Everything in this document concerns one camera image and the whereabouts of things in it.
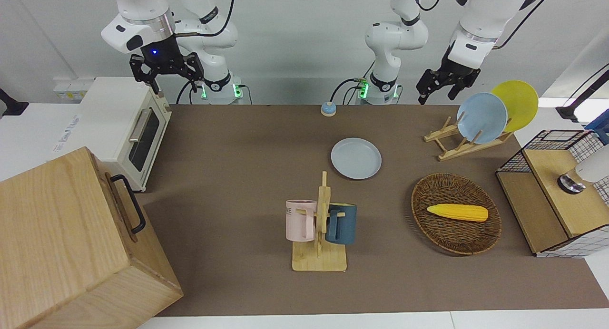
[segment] pink mug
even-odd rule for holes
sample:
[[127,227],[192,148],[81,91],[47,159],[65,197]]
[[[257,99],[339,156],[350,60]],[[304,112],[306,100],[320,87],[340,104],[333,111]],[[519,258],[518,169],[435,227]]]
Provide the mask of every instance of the pink mug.
[[317,202],[292,199],[285,202],[285,238],[291,242],[311,242],[315,239]]

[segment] mug rack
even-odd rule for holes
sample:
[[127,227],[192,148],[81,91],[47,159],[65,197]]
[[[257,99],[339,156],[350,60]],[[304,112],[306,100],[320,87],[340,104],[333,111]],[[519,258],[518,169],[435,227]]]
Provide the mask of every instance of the mug rack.
[[328,231],[327,219],[330,206],[328,173],[322,171],[322,185],[318,189],[317,211],[315,212],[315,240],[292,242],[292,269],[297,272],[344,272],[346,271],[346,249],[343,244],[333,244],[324,239]]
[[459,145],[457,147],[455,147],[454,149],[446,149],[446,147],[444,147],[442,142],[440,142],[440,139],[448,138],[449,136],[460,134],[458,125],[459,125],[459,122],[461,122],[461,119],[463,119],[463,115],[465,115],[465,112],[462,112],[461,115],[459,116],[459,118],[457,118],[457,121],[455,121],[455,123],[452,125],[448,125],[448,123],[450,123],[450,121],[452,119],[452,116],[449,116],[446,119],[446,121],[444,122],[444,125],[442,126],[442,128],[440,128],[439,130],[436,130],[435,132],[430,132],[429,134],[427,134],[423,137],[423,140],[426,143],[428,143],[429,141],[435,141],[435,143],[440,147],[440,149],[442,150],[442,153],[440,155],[438,155],[438,160],[440,160],[440,162],[443,162],[444,160],[450,160],[453,158],[457,158],[458,156],[470,154],[470,153],[473,153],[476,151],[481,151],[482,149],[487,149],[489,147],[493,147],[496,145],[501,145],[502,143],[505,143],[505,141],[507,141],[507,139],[510,138],[510,136],[512,136],[512,134],[513,134],[513,132],[503,132],[500,136],[498,136],[498,138],[496,138],[495,140],[493,140],[489,143],[477,144],[476,140],[478,140],[478,138],[482,134],[482,130],[480,130],[476,134],[476,136],[474,136],[473,140],[469,141],[469,140],[467,140],[467,138],[463,138],[463,140],[461,140]]

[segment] wooden box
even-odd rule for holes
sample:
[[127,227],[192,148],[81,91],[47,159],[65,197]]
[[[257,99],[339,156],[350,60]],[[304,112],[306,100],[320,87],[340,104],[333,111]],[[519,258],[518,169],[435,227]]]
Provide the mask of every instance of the wooden box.
[[568,194],[559,175],[576,166],[568,150],[524,149],[531,172],[498,172],[516,219],[538,257],[576,257],[609,247],[609,208],[595,190]]
[[181,296],[146,214],[88,149],[0,183],[0,328],[134,329]]

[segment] yellow plate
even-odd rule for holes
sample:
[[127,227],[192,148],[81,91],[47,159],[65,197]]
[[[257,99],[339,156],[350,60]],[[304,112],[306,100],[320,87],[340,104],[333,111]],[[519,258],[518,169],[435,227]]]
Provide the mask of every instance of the yellow plate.
[[528,125],[537,114],[539,97],[533,87],[522,80],[507,80],[491,91],[507,109],[509,123],[505,132],[513,132]]

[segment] wire basket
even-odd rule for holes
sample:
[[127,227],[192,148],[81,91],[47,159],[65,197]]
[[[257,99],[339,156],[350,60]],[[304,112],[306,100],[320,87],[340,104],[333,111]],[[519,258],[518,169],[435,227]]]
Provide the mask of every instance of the wire basket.
[[[480,205],[489,210],[484,222],[443,218],[427,211],[428,206],[453,203]],[[473,255],[491,249],[501,235],[497,206],[471,180],[451,173],[435,173],[419,180],[411,198],[418,227],[434,244],[452,253]]]

